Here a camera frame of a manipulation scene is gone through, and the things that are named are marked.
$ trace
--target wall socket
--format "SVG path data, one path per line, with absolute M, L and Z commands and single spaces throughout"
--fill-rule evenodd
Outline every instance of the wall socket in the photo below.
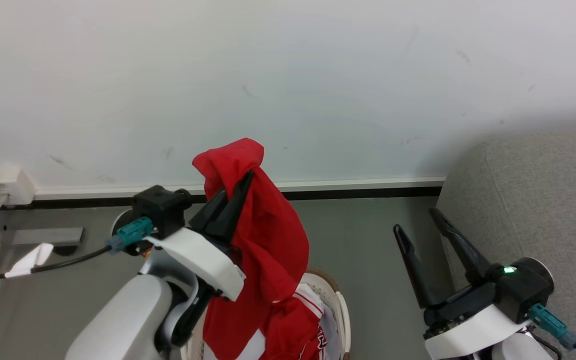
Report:
M 0 202 L 5 205 L 27 205 L 35 198 L 35 185 L 19 166 L 0 165 Z

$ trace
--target white laundry basket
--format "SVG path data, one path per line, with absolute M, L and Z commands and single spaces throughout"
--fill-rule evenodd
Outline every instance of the white laundry basket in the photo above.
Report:
M 332 310 L 334 321 L 336 321 L 336 331 L 341 339 L 342 351 L 340 360 L 350 360 L 350 316 L 348 315 L 348 306 L 344 296 L 339 291 L 339 287 L 327 273 L 318 269 L 308 269 L 303 274 L 301 282 L 309 285 L 319 295 L 321 301 Z M 204 312 L 192 331 L 192 337 L 181 348 L 182 360 L 202 360 L 204 358 L 202 332 L 205 318 L 206 313 Z

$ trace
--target red cloth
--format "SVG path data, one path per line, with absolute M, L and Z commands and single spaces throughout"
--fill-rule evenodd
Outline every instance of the red cloth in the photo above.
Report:
M 234 360 L 270 314 L 273 301 L 293 296 L 308 265 L 308 238 L 293 207 L 259 167 L 264 148 L 243 138 L 200 153 L 192 164 L 206 178 L 210 199 L 222 187 L 232 196 L 249 170 L 254 177 L 233 246 L 242 253 L 244 287 L 237 301 L 215 297 L 208 305 L 203 339 L 219 360 Z
M 326 346 L 322 314 L 320 309 L 317 316 L 295 297 L 275 303 L 262 330 L 265 351 L 259 360 L 322 360 Z

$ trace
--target black baseboard trim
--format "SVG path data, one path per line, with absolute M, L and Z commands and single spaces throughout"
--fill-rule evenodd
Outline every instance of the black baseboard trim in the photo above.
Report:
M 286 191 L 284 198 L 289 201 L 301 200 L 333 200 L 333 199 L 362 199 L 362 198 L 416 198 L 420 196 L 439 196 L 441 186 L 429 187 L 393 187 L 387 189 L 353 189 L 353 190 L 320 190 L 320 191 Z M 203 204 L 206 196 L 192 195 L 193 204 Z M 74 198 L 64 200 L 35 200 L 28 205 L 2 207 L 2 210 L 55 210 L 55 209 L 81 209 L 130 207 L 132 197 L 112 198 Z

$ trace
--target cable connector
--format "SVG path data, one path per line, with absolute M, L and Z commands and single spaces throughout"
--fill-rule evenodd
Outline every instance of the cable connector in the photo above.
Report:
M 559 343 L 568 351 L 573 351 L 576 345 L 576 335 L 569 331 L 566 324 L 558 319 L 546 306 L 537 303 L 530 308 L 531 321 L 538 327 L 546 330 L 548 333 L 557 338 Z
M 109 251 L 110 255 L 115 255 L 123 251 L 126 246 L 134 244 L 144 237 L 149 237 L 151 234 L 153 234 L 153 222 L 144 216 L 119 228 L 113 237 L 105 240 L 105 244 L 112 248 Z

